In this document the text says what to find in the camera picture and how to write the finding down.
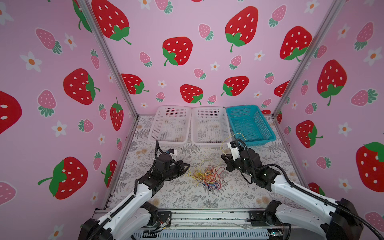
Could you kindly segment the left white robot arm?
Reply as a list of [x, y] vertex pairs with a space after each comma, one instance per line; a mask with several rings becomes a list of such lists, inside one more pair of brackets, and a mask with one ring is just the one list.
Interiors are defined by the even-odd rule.
[[160, 154], [149, 171], [134, 184], [134, 190], [98, 220], [89, 219], [81, 227], [79, 240], [126, 240], [138, 229], [157, 222], [158, 208], [149, 200], [167, 181], [184, 175], [190, 164], [175, 161], [172, 154]]

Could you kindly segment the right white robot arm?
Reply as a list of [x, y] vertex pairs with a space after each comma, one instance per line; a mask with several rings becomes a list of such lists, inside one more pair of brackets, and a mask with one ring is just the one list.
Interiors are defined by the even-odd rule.
[[231, 149], [221, 156], [228, 172], [240, 171], [250, 176], [249, 184], [282, 195], [302, 209], [293, 209], [280, 201], [271, 201], [256, 220], [269, 226], [286, 224], [314, 232], [326, 240], [358, 240], [364, 228], [372, 231], [379, 240], [384, 237], [365, 219], [361, 218], [352, 202], [340, 201], [312, 192], [293, 183], [284, 169], [276, 164], [263, 165], [260, 156], [251, 149]]

